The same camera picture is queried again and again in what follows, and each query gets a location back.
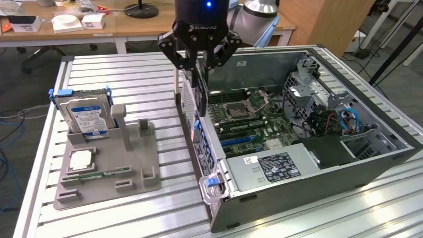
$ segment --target desk lamp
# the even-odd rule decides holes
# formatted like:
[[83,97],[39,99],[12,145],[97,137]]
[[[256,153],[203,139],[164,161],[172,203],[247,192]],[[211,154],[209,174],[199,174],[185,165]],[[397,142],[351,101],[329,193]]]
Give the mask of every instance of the desk lamp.
[[135,18],[152,18],[157,16],[159,9],[152,5],[143,4],[143,1],[139,0],[139,4],[125,7],[125,14]]

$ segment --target white box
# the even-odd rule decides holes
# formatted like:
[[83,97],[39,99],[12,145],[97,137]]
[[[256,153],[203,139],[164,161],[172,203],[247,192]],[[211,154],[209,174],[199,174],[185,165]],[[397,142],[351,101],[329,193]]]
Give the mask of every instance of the white box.
[[71,31],[80,31],[83,30],[83,26],[80,24],[79,19],[75,16],[71,15],[59,15],[52,19],[52,25],[53,25],[53,30],[55,33],[64,33],[64,32],[71,32]]
[[356,31],[353,38],[351,40],[351,43],[348,45],[348,48],[345,49],[345,52],[355,52],[357,50],[359,44],[363,43],[365,38],[365,34],[363,32]]
[[14,32],[35,32],[40,30],[41,20],[39,17],[36,17],[32,23],[16,24],[10,22],[10,25]]
[[104,18],[103,14],[85,15],[81,19],[81,25],[85,29],[103,29]]

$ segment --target motherboard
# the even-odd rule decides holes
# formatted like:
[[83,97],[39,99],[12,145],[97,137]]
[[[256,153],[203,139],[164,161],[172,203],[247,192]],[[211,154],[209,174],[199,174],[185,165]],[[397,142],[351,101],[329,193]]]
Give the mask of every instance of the motherboard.
[[224,97],[208,105],[217,137],[227,158],[288,146],[297,139],[291,123],[281,113],[277,99],[257,89],[245,92],[243,100]]

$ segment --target open computer chassis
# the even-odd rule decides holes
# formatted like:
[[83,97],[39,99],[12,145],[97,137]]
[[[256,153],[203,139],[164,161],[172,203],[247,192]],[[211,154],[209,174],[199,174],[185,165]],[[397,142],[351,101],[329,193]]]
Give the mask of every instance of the open computer chassis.
[[[245,64],[249,69],[232,70]],[[335,94],[320,80],[320,67],[344,93]],[[236,93],[224,94],[223,87],[240,88],[240,82],[216,82],[279,68],[281,81],[271,78],[269,85],[263,79],[248,82],[244,73],[247,86]],[[175,99],[212,232],[364,186],[421,149],[311,47],[247,48],[208,78],[200,74],[204,117],[197,112],[204,89],[191,88],[181,71],[175,77],[175,85],[183,83]]]

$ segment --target aluminum workbench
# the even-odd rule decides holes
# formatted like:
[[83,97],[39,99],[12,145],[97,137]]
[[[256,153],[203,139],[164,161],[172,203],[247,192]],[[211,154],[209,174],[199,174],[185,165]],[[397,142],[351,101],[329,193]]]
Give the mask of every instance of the aluminum workbench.
[[[324,48],[313,47],[381,110],[423,143],[423,129]],[[343,87],[324,70],[332,91]],[[49,106],[14,238],[20,237],[397,237],[423,236],[423,153],[371,184],[220,233],[193,175],[173,101],[173,66],[163,53],[79,56],[64,61],[55,90],[113,90],[127,122],[148,117],[156,127],[161,189],[56,211],[52,205],[67,141],[67,123]]]

